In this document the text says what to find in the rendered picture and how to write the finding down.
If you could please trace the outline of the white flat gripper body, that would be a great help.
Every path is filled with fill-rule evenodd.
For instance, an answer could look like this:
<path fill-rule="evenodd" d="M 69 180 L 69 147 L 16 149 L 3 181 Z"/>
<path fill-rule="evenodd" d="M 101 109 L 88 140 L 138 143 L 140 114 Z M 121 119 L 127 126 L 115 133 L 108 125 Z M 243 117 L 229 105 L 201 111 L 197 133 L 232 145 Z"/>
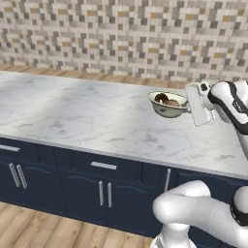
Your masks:
<path fill-rule="evenodd" d="M 190 110 L 197 127 L 212 124 L 215 120 L 214 106 L 207 97 L 210 88 L 209 82 L 194 82 L 185 87 Z"/>

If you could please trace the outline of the navy drawer front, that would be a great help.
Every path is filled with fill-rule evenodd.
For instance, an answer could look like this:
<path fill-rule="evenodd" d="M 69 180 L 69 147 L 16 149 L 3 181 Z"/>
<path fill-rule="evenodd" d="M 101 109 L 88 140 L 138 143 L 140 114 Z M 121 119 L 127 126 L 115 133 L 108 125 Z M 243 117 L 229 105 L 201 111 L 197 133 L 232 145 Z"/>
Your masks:
<path fill-rule="evenodd" d="M 62 170 L 82 172 L 131 182 L 141 182 L 142 179 L 141 162 L 65 148 L 56 148 L 54 152 L 58 168 Z M 91 162 L 93 161 L 116 165 L 117 170 L 92 167 Z"/>
<path fill-rule="evenodd" d="M 0 144 L 20 148 L 18 152 L 0 149 L 1 158 L 56 168 L 56 159 L 51 146 L 4 138 L 0 138 Z"/>

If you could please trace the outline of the pale green-rimmed bowl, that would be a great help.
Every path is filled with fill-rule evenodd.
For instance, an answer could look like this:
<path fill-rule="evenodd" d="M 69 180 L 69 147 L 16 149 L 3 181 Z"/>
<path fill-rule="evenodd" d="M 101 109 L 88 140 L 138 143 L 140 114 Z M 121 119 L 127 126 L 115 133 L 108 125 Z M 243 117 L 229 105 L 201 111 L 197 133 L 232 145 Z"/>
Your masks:
<path fill-rule="evenodd" d="M 163 105 L 154 100 L 155 96 L 159 93 L 165 93 L 168 98 L 174 99 L 179 103 L 179 107 Z M 189 103 L 186 97 L 169 91 L 151 91 L 147 94 L 147 99 L 152 103 L 156 113 L 166 118 L 175 118 L 184 112 L 189 112 Z"/>

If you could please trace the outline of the brown bread piece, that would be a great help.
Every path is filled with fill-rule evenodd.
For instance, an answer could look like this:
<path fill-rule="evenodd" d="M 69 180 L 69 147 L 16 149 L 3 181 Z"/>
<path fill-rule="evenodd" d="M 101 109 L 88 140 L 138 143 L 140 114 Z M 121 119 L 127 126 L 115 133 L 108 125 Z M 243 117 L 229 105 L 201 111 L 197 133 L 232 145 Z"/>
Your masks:
<path fill-rule="evenodd" d="M 179 107 L 179 103 L 174 99 L 169 99 L 165 93 L 159 93 L 155 96 L 154 100 L 160 104 Z"/>

